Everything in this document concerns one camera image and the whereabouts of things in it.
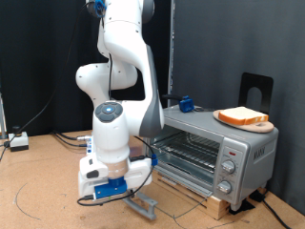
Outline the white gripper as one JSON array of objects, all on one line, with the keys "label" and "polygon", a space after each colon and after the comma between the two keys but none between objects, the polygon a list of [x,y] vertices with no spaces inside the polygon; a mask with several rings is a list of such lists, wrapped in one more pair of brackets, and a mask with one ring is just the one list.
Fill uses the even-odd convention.
[{"label": "white gripper", "polygon": [[79,163],[79,196],[107,198],[149,184],[152,181],[151,165],[152,161],[147,157],[130,161],[127,156],[117,160],[98,155],[85,156]]}]

